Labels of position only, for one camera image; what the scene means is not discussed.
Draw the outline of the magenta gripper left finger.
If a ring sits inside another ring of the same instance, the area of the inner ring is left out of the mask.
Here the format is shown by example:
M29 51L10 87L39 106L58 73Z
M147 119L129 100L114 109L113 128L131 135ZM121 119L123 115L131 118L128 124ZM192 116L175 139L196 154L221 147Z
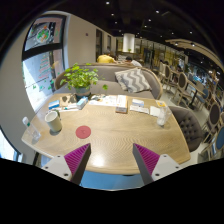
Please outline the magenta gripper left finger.
M72 173L71 181L79 185L81 183L87 162L91 155L91 144L85 144L64 156Z

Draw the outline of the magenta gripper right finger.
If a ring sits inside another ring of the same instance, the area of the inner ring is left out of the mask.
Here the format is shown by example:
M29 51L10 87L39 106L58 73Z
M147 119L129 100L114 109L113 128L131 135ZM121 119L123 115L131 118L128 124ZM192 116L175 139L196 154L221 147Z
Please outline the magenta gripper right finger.
M144 146L133 144L133 155L137 162L140 174L145 185L152 183L152 172L160 156Z

